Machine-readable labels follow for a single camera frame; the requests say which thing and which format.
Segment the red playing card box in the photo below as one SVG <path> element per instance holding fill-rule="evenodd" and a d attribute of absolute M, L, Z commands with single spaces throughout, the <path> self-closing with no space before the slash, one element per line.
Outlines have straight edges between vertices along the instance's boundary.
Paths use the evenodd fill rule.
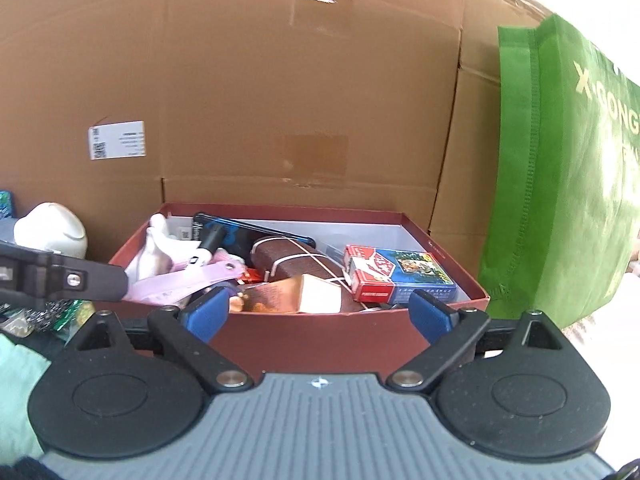
<path fill-rule="evenodd" d="M 374 247 L 347 245 L 344 267 L 352 296 L 364 304 L 388 304 L 395 285 L 396 264 Z"/>

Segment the white permanent marker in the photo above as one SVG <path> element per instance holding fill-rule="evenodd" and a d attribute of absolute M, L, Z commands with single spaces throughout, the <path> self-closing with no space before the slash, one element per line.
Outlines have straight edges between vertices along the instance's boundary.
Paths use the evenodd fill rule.
<path fill-rule="evenodd" d="M 209 264 L 216 251 L 221 248 L 222 242 L 226 237 L 226 228 L 220 224 L 214 224 L 210 228 L 205 228 L 202 231 L 202 238 L 198 248 L 195 249 L 194 254 L 188 261 L 190 268 L 197 268 L 198 266 L 206 266 Z"/>

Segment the blue floss box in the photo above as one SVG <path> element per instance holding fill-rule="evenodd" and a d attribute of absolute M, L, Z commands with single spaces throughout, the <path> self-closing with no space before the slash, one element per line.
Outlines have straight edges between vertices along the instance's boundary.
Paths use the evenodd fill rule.
<path fill-rule="evenodd" d="M 13 194 L 7 190 L 0 191 L 0 219 L 15 219 L 16 210 Z"/>

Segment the dark blue phone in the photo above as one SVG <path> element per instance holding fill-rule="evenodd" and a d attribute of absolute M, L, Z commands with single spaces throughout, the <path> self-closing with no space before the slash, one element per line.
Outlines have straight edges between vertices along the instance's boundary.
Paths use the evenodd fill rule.
<path fill-rule="evenodd" d="M 256 226 L 256 224 L 239 220 L 216 217 L 205 212 L 198 212 L 192 217 L 191 233 L 194 240 L 202 240 L 213 228 L 224 228 L 226 236 L 222 241 L 221 247 L 229 254 L 242 258 L 246 263 L 250 262 L 250 252 L 254 244 L 268 236 L 288 237 L 312 248 L 316 247 L 316 241 L 308 236 L 264 228 L 263 226 Z"/>

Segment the brown leather roll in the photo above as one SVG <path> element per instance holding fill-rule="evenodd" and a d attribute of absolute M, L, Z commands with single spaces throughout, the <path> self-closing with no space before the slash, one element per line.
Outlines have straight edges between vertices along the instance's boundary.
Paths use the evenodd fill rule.
<path fill-rule="evenodd" d="M 265 282 L 309 274 L 340 285 L 349 292 L 339 264 L 317 249 L 289 237 L 261 238 L 250 251 L 250 261 Z"/>

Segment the dark red shoebox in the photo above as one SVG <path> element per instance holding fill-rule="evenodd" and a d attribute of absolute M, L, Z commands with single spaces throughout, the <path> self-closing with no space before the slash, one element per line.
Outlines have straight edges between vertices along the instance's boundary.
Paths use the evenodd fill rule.
<path fill-rule="evenodd" d="M 268 205 L 166 203 L 161 214 L 191 217 L 197 212 L 255 222 L 307 234 L 317 242 L 340 228 L 347 243 L 432 252 L 459 287 L 459 308 L 484 310 L 488 293 L 453 256 L 405 214 L 363 209 Z M 371 313 L 232 313 L 210 346 L 259 379 L 265 372 L 376 373 L 386 377 L 423 351 L 426 340 L 402 309 Z"/>

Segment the orange snack packet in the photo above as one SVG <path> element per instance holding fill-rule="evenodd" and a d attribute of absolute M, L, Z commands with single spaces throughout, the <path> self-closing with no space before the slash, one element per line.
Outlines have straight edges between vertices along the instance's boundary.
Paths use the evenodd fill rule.
<path fill-rule="evenodd" d="M 230 301 L 231 312 L 334 314 L 342 308 L 340 286 L 310 274 L 244 286 Z"/>

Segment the pink white cloth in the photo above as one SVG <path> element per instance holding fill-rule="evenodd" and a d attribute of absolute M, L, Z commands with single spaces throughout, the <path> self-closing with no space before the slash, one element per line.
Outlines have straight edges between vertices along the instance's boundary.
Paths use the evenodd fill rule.
<path fill-rule="evenodd" d="M 153 306 L 183 306 L 196 292 L 226 281 L 237 281 L 246 271 L 244 260 L 219 248 L 206 266 L 190 268 L 188 261 L 199 240 L 178 240 L 169 234 L 168 220 L 153 214 L 142 251 L 126 269 L 125 299 Z"/>

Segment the mint green towel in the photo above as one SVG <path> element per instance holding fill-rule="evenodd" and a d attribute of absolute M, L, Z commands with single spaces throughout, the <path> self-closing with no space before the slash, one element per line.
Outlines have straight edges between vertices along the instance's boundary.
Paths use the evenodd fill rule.
<path fill-rule="evenodd" d="M 50 362 L 39 353 L 1 336 L 2 466 L 11 466 L 23 457 L 38 458 L 42 455 L 42 448 L 29 422 L 27 405 L 32 389 L 49 365 Z"/>

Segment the large cardboard box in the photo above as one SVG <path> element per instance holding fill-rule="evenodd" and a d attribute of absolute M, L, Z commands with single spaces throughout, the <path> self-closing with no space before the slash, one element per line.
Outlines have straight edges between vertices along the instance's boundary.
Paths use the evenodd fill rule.
<path fill-rule="evenodd" d="M 533 0 L 1 0 L 1 185 L 108 258 L 163 204 L 397 211 L 475 271 Z"/>

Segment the biscuit packet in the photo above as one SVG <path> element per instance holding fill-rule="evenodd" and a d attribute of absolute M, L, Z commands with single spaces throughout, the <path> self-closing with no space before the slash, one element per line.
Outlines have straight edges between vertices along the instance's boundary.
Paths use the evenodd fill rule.
<path fill-rule="evenodd" d="M 73 300 L 55 315 L 51 330 L 55 333 L 74 332 L 88 321 L 96 312 L 91 301 Z"/>

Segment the green fabric bag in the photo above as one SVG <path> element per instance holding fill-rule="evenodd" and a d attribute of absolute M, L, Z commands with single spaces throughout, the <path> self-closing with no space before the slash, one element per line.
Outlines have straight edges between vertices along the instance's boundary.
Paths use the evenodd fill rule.
<path fill-rule="evenodd" d="M 559 15 L 498 31 L 500 134 L 480 260 L 489 313 L 569 326 L 607 304 L 639 232 L 639 89 Z"/>

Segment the blue picture card box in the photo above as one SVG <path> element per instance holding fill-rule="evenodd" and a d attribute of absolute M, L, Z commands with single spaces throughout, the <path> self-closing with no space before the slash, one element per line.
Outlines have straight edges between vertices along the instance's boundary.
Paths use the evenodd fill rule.
<path fill-rule="evenodd" d="M 418 289 L 442 302 L 456 298 L 457 285 L 440 266 L 430 252 L 406 252 L 405 250 L 382 250 L 385 258 L 393 263 L 390 280 L 393 291 L 388 304 L 405 306 L 411 294 Z"/>

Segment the white ribbed bowl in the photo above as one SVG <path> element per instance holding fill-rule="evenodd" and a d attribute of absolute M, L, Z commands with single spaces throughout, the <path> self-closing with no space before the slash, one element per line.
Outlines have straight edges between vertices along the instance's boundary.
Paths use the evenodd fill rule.
<path fill-rule="evenodd" d="M 85 258 L 88 248 L 84 225 L 73 211 L 58 203 L 32 208 L 15 222 L 13 237 L 17 245 L 79 259 Z"/>

